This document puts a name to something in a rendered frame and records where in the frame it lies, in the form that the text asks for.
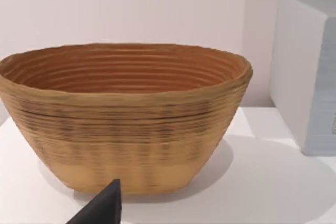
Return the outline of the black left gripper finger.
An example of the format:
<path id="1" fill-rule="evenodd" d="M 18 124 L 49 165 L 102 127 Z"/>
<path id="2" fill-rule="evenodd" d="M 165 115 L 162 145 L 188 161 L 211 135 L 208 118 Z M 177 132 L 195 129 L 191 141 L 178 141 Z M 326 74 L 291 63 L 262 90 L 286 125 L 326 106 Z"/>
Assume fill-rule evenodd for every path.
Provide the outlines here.
<path id="1" fill-rule="evenodd" d="M 114 179 L 66 224 L 121 224 L 120 179 Z"/>

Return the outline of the woven brown basket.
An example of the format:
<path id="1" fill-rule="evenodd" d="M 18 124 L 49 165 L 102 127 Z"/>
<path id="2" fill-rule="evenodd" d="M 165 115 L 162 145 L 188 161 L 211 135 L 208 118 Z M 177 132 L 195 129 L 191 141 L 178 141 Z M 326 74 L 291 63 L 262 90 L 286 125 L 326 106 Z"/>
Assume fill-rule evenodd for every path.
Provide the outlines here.
<path id="1" fill-rule="evenodd" d="M 64 45 L 0 60 L 0 98 L 67 187 L 161 194 L 204 167 L 252 76 L 243 56 L 201 46 Z"/>

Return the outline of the white and grey box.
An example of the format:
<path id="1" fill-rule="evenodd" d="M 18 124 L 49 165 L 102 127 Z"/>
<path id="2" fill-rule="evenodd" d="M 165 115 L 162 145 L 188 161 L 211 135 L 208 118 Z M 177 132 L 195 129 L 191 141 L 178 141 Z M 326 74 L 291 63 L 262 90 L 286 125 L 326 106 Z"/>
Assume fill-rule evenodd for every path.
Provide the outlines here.
<path id="1" fill-rule="evenodd" d="M 309 156 L 336 156 L 336 0 L 279 0 L 270 97 Z"/>

